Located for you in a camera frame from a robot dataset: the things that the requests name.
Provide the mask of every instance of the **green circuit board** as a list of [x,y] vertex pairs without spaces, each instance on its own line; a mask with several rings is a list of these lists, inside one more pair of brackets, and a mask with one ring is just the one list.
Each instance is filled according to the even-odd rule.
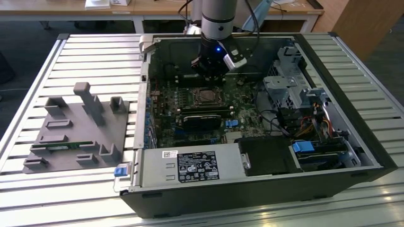
[[[266,134],[254,104],[255,83],[242,83],[238,76],[227,76],[223,87],[179,88],[167,82],[154,96],[158,147],[182,147],[228,143],[226,134],[240,132],[242,137]],[[231,117],[222,118],[220,128],[212,131],[184,132],[179,127],[178,109],[203,105],[232,106]],[[227,127],[226,121],[238,120]]]

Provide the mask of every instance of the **slotted aluminum surface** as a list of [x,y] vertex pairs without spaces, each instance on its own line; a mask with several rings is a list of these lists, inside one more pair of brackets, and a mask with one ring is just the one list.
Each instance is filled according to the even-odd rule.
[[[124,159],[132,159],[138,83],[139,38],[127,35],[71,35],[58,41],[39,74],[39,89],[27,111],[3,139],[0,159],[0,226],[398,226],[404,219],[404,120],[403,109],[338,38],[306,35],[350,100],[387,148],[399,169],[379,180],[362,183],[332,198],[238,210],[142,219],[114,192],[114,168],[26,175],[23,162],[47,112],[48,96],[68,103],[76,81],[92,84],[91,92],[106,101],[131,101]],[[322,86],[315,70],[314,81]]]

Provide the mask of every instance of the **motherboard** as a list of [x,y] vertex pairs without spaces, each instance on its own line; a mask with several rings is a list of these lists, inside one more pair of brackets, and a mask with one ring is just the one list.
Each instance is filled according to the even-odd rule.
[[152,100],[158,147],[234,143],[242,137],[263,136],[255,85],[236,75],[227,76],[222,86],[211,87],[156,82]]

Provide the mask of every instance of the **table leg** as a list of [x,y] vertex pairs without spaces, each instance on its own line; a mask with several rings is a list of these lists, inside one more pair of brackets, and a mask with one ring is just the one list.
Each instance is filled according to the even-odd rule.
[[135,26],[135,31],[139,34],[144,33],[144,27],[143,27],[143,16],[134,16],[132,17],[132,21],[134,21],[134,26]]
[[42,24],[42,26],[43,26],[43,28],[44,28],[46,30],[50,30],[50,29],[51,29],[50,21],[40,21],[40,24]]
[[302,26],[302,33],[308,33],[312,31],[316,21],[318,21],[319,15],[310,15],[308,19],[304,21],[304,24]]

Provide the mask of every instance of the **barcode sticker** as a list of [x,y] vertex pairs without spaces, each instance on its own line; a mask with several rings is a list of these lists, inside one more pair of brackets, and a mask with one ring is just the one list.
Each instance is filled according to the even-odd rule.
[[163,151],[163,158],[170,158],[170,157],[178,157],[178,150],[164,150]]

